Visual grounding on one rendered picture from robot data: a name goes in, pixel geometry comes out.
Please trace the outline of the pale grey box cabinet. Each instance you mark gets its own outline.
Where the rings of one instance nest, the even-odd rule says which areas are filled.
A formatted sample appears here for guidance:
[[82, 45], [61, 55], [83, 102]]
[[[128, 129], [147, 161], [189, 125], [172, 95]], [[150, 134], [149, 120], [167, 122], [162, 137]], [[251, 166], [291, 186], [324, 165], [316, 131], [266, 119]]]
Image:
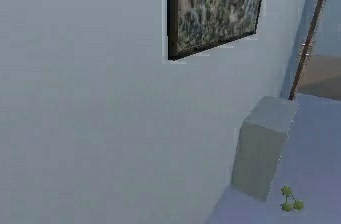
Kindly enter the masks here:
[[231, 186], [266, 201], [298, 104], [263, 97], [240, 128]]

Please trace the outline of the green ball cluster toy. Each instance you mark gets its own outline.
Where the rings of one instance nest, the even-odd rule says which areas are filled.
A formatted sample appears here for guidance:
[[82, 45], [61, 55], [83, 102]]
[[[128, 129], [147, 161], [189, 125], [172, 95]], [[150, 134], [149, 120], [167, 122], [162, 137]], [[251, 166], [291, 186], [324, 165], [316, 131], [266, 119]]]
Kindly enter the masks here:
[[290, 186], [283, 186], [281, 189], [281, 194], [284, 197], [284, 202], [280, 205], [280, 208], [284, 212], [292, 212], [295, 210], [301, 211], [304, 209], [305, 205], [304, 202], [298, 200], [292, 191]]

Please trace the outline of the brown room door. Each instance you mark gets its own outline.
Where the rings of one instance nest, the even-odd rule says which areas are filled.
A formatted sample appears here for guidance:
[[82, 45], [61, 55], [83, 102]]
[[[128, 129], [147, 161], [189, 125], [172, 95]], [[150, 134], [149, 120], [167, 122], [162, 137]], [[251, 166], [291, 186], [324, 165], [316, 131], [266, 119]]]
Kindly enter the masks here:
[[294, 80], [292, 83], [292, 87], [289, 93], [289, 100], [293, 101], [296, 95], [297, 87], [303, 72], [303, 68], [305, 63], [310, 55], [309, 50], [313, 48], [313, 40], [315, 36], [316, 29], [318, 27], [319, 17], [321, 11], [324, 7], [326, 0], [315, 0], [315, 9], [313, 15], [310, 18], [310, 25], [306, 35], [305, 40], [301, 43], [301, 47], [299, 48], [300, 52], [299, 56], [299, 63], [296, 69], [296, 73], [294, 76]]

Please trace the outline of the black framed wall picture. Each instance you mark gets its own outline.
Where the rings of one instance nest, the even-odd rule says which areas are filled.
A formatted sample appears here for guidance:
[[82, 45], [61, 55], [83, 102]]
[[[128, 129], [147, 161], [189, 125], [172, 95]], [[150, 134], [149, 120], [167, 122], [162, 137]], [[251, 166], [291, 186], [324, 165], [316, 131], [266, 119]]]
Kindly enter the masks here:
[[257, 31], [262, 0], [167, 0], [167, 48], [175, 61]]

